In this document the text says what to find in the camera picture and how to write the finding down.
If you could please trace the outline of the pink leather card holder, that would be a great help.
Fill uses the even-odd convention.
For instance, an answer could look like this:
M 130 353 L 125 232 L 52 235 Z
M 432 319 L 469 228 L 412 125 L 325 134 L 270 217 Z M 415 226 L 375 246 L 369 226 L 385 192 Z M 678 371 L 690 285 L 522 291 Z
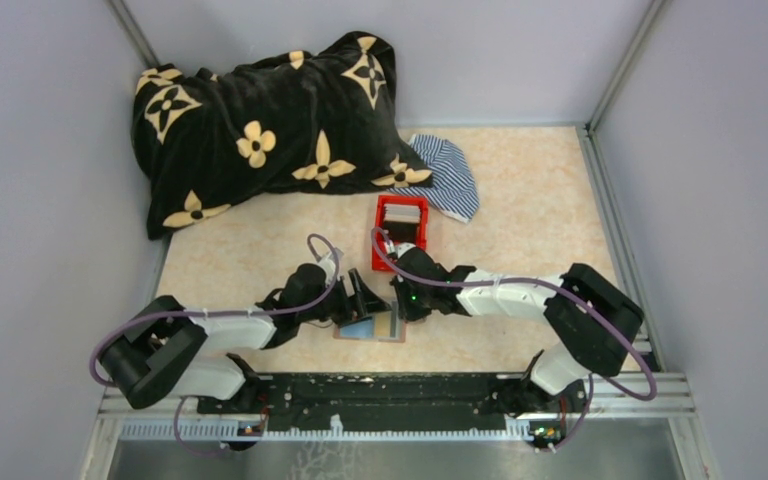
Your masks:
M 399 317 L 398 303 L 390 302 L 389 310 L 364 317 L 348 326 L 336 327 L 333 338 L 337 340 L 404 343 L 406 328 Z

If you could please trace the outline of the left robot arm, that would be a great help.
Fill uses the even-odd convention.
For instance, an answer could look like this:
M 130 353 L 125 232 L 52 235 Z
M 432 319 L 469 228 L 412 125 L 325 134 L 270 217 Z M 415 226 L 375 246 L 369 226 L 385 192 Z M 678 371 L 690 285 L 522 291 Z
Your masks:
M 251 402 L 260 378 L 238 350 L 277 348 L 308 322 L 344 327 L 390 310 L 357 270 L 342 276 L 331 261 L 304 263 L 248 310 L 196 311 L 158 297 L 104 341 L 94 361 L 134 409 L 169 396 Z

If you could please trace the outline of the black card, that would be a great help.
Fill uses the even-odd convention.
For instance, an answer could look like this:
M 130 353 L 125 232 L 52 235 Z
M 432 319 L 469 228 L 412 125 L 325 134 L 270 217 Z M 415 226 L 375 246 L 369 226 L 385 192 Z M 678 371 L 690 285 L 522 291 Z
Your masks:
M 393 243 L 419 244 L 420 225 L 405 222 L 384 222 L 382 229 Z

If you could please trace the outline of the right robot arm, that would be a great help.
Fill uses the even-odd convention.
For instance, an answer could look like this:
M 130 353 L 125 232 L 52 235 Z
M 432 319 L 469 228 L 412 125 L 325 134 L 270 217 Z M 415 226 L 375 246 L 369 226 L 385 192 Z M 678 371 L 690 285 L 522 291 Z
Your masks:
M 471 265 L 448 270 L 410 243 L 388 248 L 381 258 L 396 274 L 391 284 L 406 321 L 439 312 L 548 325 L 559 341 L 528 367 L 524 386 L 531 399 L 556 397 L 590 374 L 616 376 L 645 318 L 637 303 L 583 263 L 554 277 L 531 278 Z

